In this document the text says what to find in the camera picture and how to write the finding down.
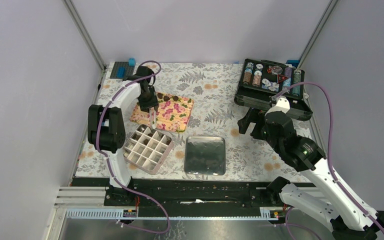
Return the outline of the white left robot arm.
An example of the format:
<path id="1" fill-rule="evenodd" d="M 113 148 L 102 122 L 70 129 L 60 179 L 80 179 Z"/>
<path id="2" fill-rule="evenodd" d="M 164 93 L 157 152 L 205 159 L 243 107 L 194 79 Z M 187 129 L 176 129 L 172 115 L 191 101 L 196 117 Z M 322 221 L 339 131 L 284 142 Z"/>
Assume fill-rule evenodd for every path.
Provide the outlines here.
<path id="1" fill-rule="evenodd" d="M 132 175 L 122 150 L 126 140 L 123 113 L 132 102 L 138 101 L 140 111 L 149 114 L 151 127 L 156 127 L 159 103 L 154 84 L 159 72 L 159 69 L 152 70 L 146 62 L 141 63 L 134 75 L 122 81 L 106 104 L 92 104 L 88 109 L 87 140 L 103 155 L 110 174 L 109 182 L 119 188 L 115 197 L 124 206 L 134 202 L 135 192 L 127 187 Z"/>

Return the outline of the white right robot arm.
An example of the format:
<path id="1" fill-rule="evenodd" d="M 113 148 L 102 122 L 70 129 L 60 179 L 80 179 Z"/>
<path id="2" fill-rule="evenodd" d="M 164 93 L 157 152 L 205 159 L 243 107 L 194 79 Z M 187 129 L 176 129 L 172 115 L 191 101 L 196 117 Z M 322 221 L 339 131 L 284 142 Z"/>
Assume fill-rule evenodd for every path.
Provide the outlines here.
<path id="1" fill-rule="evenodd" d="M 251 136 L 266 141 L 288 166 L 314 184 L 327 201 L 303 192 L 284 177 L 267 187 L 267 201 L 295 207 L 323 224 L 336 240 L 375 240 L 384 234 L 384 211 L 363 201 L 336 173 L 324 151 L 310 138 L 297 134 L 293 121 L 282 111 L 263 112 L 251 108 L 241 118 L 238 131 L 244 134 L 255 123 Z"/>

